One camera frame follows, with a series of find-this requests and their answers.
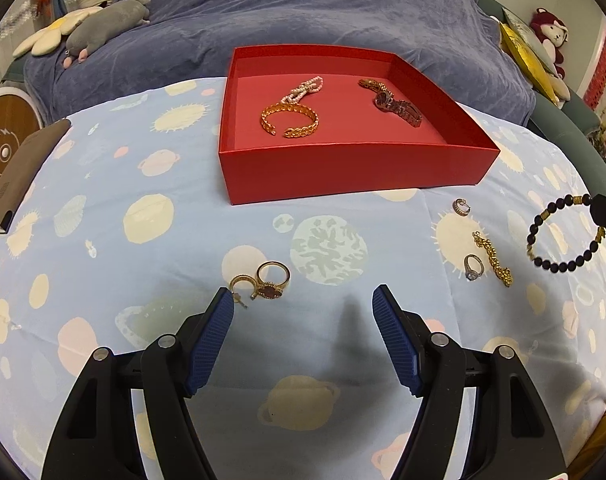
black beaded bracelet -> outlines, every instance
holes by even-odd
[[[598,251],[598,244],[602,242],[603,238],[605,238],[605,228],[599,226],[596,231],[596,237],[594,240],[590,242],[590,248],[587,249],[583,254],[577,256],[575,260],[570,262],[561,262],[557,264],[556,262],[550,262],[549,260],[544,260],[540,256],[534,256],[534,250],[532,246],[536,242],[536,234],[538,233],[538,228],[543,225],[543,222],[549,218],[549,216],[559,209],[563,209],[565,206],[571,205],[587,205],[589,206],[592,203],[592,197],[588,194],[584,194],[583,196],[572,196],[566,195],[564,198],[559,198],[556,202],[550,202],[547,204],[547,209],[545,209],[540,215],[536,215],[534,217],[534,223],[529,227],[529,235],[528,235],[528,256],[529,259],[534,262],[534,265],[537,267],[543,267],[545,270],[551,270],[553,273],[557,272],[573,272],[576,270],[576,267],[582,267],[585,262],[588,262],[592,259],[592,254]]]

red cardboard tray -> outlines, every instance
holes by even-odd
[[[301,104],[319,117],[307,137],[287,139],[288,127],[309,124],[294,112],[260,113],[317,75],[323,89]],[[374,106],[358,85],[385,83],[397,100],[422,112],[414,128]],[[230,202],[478,184],[499,149],[445,92],[396,54],[335,45],[281,44],[235,49],[229,69],[218,155]]]

jewelry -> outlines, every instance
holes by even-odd
[[[454,208],[454,212],[457,215],[461,215],[461,216],[469,215],[469,212],[472,210],[472,208],[467,205],[467,202],[465,201],[464,198],[457,198],[456,200],[454,200],[452,207]]]
[[[307,126],[288,128],[285,130],[283,137],[287,137],[288,139],[307,137],[308,135],[313,134],[318,128],[318,115],[311,108],[296,103],[277,103],[268,106],[260,114],[260,126],[271,135],[276,135],[276,128],[267,121],[267,116],[275,114],[276,112],[297,112],[306,115],[313,121],[312,124],[308,124]]]
[[[260,278],[260,272],[269,266],[280,267],[285,271],[285,281],[282,283],[272,283],[272,282],[264,282]],[[258,287],[254,293],[254,298],[256,295],[262,296],[267,300],[276,300],[276,298],[280,298],[283,295],[283,290],[286,286],[288,286],[289,279],[291,278],[291,273],[289,269],[280,262],[265,262],[256,270],[256,282]]]
[[[469,266],[469,259],[470,258],[473,259],[473,260],[476,260],[478,262],[478,264],[481,266],[480,272],[476,272],[472,267]],[[464,265],[465,265],[465,277],[470,282],[473,282],[474,280],[480,278],[483,275],[483,273],[485,272],[485,267],[483,267],[483,262],[475,254],[468,254],[465,257]]]
[[[239,276],[235,276],[232,278],[232,281],[229,282],[229,290],[232,291],[234,303],[240,303],[245,308],[247,308],[247,305],[243,303],[243,300],[241,300],[241,295],[238,292],[234,292],[234,285],[236,285],[238,282],[250,282],[252,284],[254,288],[254,290],[252,291],[252,295],[250,296],[250,298],[252,299],[256,298],[256,293],[259,288],[259,285],[253,277],[248,276],[247,274],[240,274]]]
[[[376,92],[374,104],[376,108],[384,112],[393,112],[398,115],[403,121],[407,121],[412,126],[417,128],[422,121],[420,110],[409,101],[396,101],[384,83],[373,79],[360,79],[358,84],[368,90]]]
[[[283,137],[288,139],[298,139],[307,137],[313,134],[318,128],[318,115],[315,111],[307,106],[303,106],[298,102],[307,94],[315,94],[323,88],[323,78],[320,76],[313,77],[307,81],[303,81],[296,88],[292,89],[288,95],[283,97],[277,104],[268,106],[260,114],[260,126],[270,135],[276,135],[276,128],[272,126],[267,117],[276,112],[296,112],[309,117],[312,124],[301,126],[299,128],[288,128],[283,133]]]
[[[571,260],[567,263],[561,262],[557,264],[556,262],[551,263],[549,260],[544,260],[539,256],[534,256],[534,249],[532,246],[536,242],[536,234],[538,233],[538,228],[543,225],[543,222],[549,218],[549,216],[555,213],[559,209],[563,209],[565,206],[569,207],[572,205],[587,205],[589,206],[592,203],[592,197],[590,197],[587,193],[583,196],[572,196],[565,195],[564,198],[559,198],[556,202],[550,202],[547,204],[547,209],[545,209],[540,215],[536,215],[534,217],[534,223],[529,227],[529,235],[528,235],[528,256],[529,259],[534,262],[534,265],[537,267],[543,267],[545,270],[551,270],[554,274],[559,270],[561,272],[574,272],[576,267],[582,267],[585,262],[588,262],[592,259],[592,254],[598,251],[598,245],[603,241],[603,238],[606,236],[606,231],[604,227],[599,226],[596,231],[596,237],[590,242],[590,248],[587,249],[582,255],[577,256],[575,260]]]
[[[280,102],[282,103],[297,103],[305,94],[315,94],[323,88],[323,78],[317,75],[305,82],[302,82],[296,88],[294,88],[289,95],[283,97]]]
[[[490,259],[490,265],[494,269],[494,274],[498,277],[499,280],[503,282],[505,286],[510,286],[514,283],[514,278],[512,278],[512,272],[505,267],[502,269],[500,267],[499,259],[496,257],[496,249],[492,246],[492,242],[489,238],[481,238],[481,234],[478,231],[474,231],[472,233],[474,237],[474,241],[478,247],[482,247],[487,252],[487,256]]]

notebook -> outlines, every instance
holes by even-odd
[[[70,129],[62,119],[28,136],[0,176],[0,234],[9,231],[16,210],[32,185],[40,167]]]

wristwatch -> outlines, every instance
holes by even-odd
[[[387,87],[379,81],[375,81],[373,79],[361,79],[359,80],[358,84],[363,88],[376,92],[376,97],[374,97],[374,105],[376,108],[384,112],[392,112],[398,115],[401,119],[410,123],[415,128],[420,126],[422,114],[414,104],[409,101],[400,101],[394,99],[394,94],[392,94]]]

